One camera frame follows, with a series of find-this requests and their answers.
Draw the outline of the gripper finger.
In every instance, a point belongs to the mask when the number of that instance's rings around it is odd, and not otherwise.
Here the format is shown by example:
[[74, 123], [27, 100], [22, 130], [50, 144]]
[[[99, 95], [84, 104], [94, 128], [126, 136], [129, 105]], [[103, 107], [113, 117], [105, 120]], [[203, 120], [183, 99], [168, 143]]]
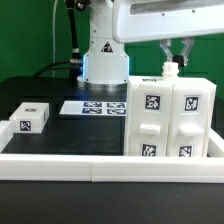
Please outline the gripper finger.
[[168, 62], [172, 62], [172, 60], [173, 60], [173, 54], [169, 49], [170, 46], [171, 46], [170, 39], [164, 39], [164, 40], [160, 41], [160, 47], [164, 51]]
[[174, 55], [172, 61], [178, 64], [178, 67], [185, 67], [188, 63], [188, 55], [194, 45], [193, 37], [184, 37], [182, 39], [183, 49], [179, 55]]

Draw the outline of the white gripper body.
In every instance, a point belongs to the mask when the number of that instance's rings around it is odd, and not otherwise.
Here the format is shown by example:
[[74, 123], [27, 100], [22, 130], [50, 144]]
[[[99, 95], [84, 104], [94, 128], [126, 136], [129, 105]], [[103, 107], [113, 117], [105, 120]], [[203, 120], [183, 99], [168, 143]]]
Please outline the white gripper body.
[[224, 0], [115, 0], [112, 34], [119, 43], [224, 33]]

